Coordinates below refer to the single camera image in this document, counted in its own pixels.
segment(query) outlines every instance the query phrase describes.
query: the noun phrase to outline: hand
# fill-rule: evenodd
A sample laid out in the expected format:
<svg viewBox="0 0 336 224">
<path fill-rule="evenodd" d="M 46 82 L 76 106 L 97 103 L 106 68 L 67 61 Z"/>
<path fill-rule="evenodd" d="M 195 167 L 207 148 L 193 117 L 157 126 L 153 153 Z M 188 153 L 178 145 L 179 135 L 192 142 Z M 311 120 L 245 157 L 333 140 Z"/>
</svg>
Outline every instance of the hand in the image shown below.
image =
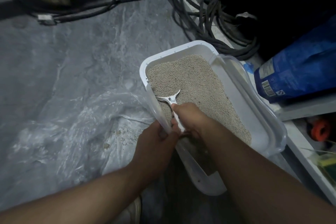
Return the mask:
<svg viewBox="0 0 336 224">
<path fill-rule="evenodd" d="M 176 132 L 168 136 L 156 120 L 138 138 L 135 153 L 129 166 L 139 173 L 141 182 L 147 186 L 167 168 L 174 147 L 179 139 Z"/>
<path fill-rule="evenodd" d="M 202 127 L 205 124 L 205 121 L 210 119 L 205 113 L 203 113 L 194 103 L 184 103 L 181 105 L 172 104 L 171 108 L 179 116 L 180 121 L 185 127 L 188 133 L 191 133 L 193 137 L 200 138 L 202 133 Z M 175 118 L 171 120 L 173 125 L 173 131 L 181 133 L 177 125 Z"/>
</svg>

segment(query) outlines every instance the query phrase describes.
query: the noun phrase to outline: blue bag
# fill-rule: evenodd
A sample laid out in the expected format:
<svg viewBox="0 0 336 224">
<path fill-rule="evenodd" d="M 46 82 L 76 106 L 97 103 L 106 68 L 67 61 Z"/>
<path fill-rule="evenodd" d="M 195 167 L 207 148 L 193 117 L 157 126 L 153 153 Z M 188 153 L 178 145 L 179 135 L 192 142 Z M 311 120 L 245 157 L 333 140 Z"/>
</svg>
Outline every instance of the blue bag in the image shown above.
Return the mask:
<svg viewBox="0 0 336 224">
<path fill-rule="evenodd" d="M 270 103 L 336 87 L 336 16 L 268 60 L 254 79 Z"/>
</svg>

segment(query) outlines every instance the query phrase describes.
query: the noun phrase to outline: person's right hand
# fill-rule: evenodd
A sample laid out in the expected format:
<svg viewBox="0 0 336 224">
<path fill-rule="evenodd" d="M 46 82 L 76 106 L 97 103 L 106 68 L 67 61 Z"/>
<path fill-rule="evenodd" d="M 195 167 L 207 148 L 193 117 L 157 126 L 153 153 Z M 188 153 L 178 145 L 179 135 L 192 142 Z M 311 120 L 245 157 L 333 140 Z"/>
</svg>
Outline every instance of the person's right hand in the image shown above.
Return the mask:
<svg viewBox="0 0 336 224">
<path fill-rule="evenodd" d="M 171 108 L 179 116 L 179 119 L 186 129 L 195 138 L 201 138 L 202 127 L 209 119 L 194 103 L 184 103 L 181 105 L 172 104 Z M 175 118 L 171 120 L 173 131 L 181 133 Z"/>
</svg>

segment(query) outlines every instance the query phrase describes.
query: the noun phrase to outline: white scoop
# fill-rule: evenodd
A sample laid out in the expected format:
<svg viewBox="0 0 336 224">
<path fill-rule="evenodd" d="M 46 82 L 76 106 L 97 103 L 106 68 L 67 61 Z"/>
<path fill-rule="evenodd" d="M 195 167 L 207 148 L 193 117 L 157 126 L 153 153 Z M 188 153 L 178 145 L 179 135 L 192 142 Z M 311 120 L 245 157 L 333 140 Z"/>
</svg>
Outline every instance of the white scoop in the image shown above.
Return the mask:
<svg viewBox="0 0 336 224">
<path fill-rule="evenodd" d="M 172 104 L 177 104 L 176 102 L 176 96 L 180 93 L 181 90 L 179 90 L 175 95 L 172 95 L 170 97 L 156 97 L 160 101 L 166 101 L 169 103 L 170 108 Z M 180 122 L 179 116 L 176 114 L 176 112 L 173 111 L 174 118 L 177 121 L 178 127 L 181 130 L 181 133 L 183 133 L 186 129 L 183 127 L 182 123 Z"/>
</svg>

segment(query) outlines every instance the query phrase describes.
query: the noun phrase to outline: clear plastic bag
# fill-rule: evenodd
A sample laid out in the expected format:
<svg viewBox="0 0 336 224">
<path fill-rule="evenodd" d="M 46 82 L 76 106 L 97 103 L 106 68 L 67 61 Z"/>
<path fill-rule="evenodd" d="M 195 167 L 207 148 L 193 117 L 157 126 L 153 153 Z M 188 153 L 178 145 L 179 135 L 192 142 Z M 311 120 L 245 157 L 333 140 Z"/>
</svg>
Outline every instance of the clear plastic bag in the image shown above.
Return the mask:
<svg viewBox="0 0 336 224">
<path fill-rule="evenodd" d="M 144 90 L 54 99 L 46 106 L 38 121 L 24 125 L 8 151 L 0 170 L 0 210 L 124 167 L 139 134 L 154 121 Z"/>
</svg>

